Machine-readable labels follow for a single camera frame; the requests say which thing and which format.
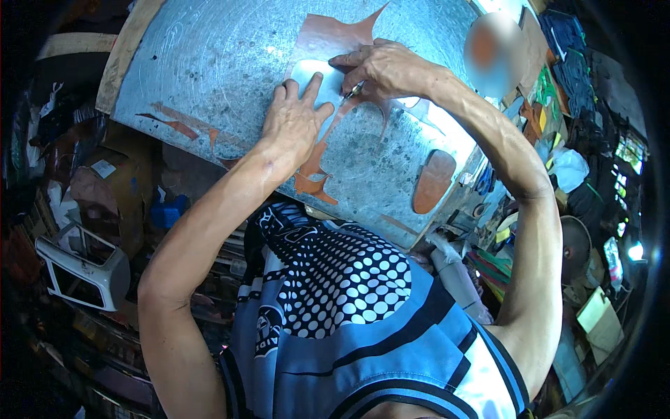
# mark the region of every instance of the white plastic bag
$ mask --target white plastic bag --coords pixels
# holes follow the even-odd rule
[[[549,174],[556,175],[558,187],[566,194],[581,185],[588,172],[588,164],[575,150],[561,147],[553,151],[553,166]]]

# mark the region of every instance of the paper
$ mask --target paper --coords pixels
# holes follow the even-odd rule
[[[102,179],[105,179],[116,170],[116,167],[109,164],[106,160],[101,160],[97,163],[94,163],[90,166],[90,168],[98,172]]]

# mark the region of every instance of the leather piece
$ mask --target leather piece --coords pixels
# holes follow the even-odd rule
[[[191,140],[193,139],[198,139],[199,135],[190,129],[185,123],[179,122],[179,121],[162,121],[161,119],[158,119],[157,117],[153,116],[151,113],[138,113],[136,114],[138,117],[145,117],[145,118],[151,118],[155,121],[162,122],[166,124],[169,127],[174,128],[176,131],[179,131],[180,133],[184,134],[186,137],[189,137]]]
[[[293,47],[293,52],[291,53],[284,79],[291,76],[295,63],[300,60],[328,61],[336,55],[358,51],[363,45],[372,45],[373,26],[387,5],[388,3],[383,5],[379,10],[368,16],[366,19],[352,24],[342,23],[329,16],[308,14],[300,29],[295,46]],[[349,98],[338,107],[335,118],[333,118],[323,138],[314,146],[314,150],[309,159],[300,166],[299,174],[301,176],[295,176],[294,187],[297,193],[307,192],[314,196],[317,196],[315,195],[315,193],[317,193],[318,198],[325,200],[326,202],[337,203],[336,200],[323,191],[323,185],[328,176],[319,181],[310,180],[309,177],[313,174],[327,174],[321,167],[321,158],[328,147],[328,136],[349,111],[363,102],[374,103],[381,110],[383,128],[379,136],[380,140],[384,138],[384,132],[393,107],[411,113],[421,122],[438,129],[428,119],[428,107],[430,102],[426,99],[419,100],[416,105],[409,108],[395,99],[383,100],[374,94],[375,90],[373,88],[366,88],[368,85],[367,83],[369,82],[366,82],[363,91],[359,95]],[[315,190],[316,192],[312,193],[308,192],[308,190]]]
[[[412,207],[415,213],[427,214],[435,208],[452,184],[455,170],[456,160],[451,154],[438,149],[432,151],[414,191]]]

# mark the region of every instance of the blue object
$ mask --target blue object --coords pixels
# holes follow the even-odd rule
[[[184,213],[186,195],[179,195],[174,202],[155,202],[151,206],[151,221],[156,227],[171,228]]]

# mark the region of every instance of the metal sheet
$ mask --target metal sheet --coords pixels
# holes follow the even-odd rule
[[[165,2],[135,53],[112,118],[216,164],[219,158],[241,157],[258,141],[272,89],[283,80],[307,13],[353,23],[383,4]],[[373,35],[403,42],[467,82],[462,52],[475,19],[474,10],[463,0],[395,1],[377,20]],[[160,111],[165,107],[203,122],[191,126],[200,137],[190,140],[164,124],[137,116],[151,113],[172,120]],[[335,217],[366,224],[409,247],[416,239],[411,231],[422,232],[440,206],[426,215],[411,209],[421,166],[430,151],[437,148],[453,155],[458,164],[456,179],[475,147],[474,140],[445,111],[431,106],[429,118],[445,135],[394,109],[384,138],[380,138],[381,112],[363,104],[335,128],[322,159],[322,167],[334,175],[324,190],[339,204],[297,195],[293,178],[279,191]],[[225,136],[226,141],[218,140],[212,152],[208,130],[200,125],[221,131],[219,138]],[[398,227],[399,223],[406,228]]]

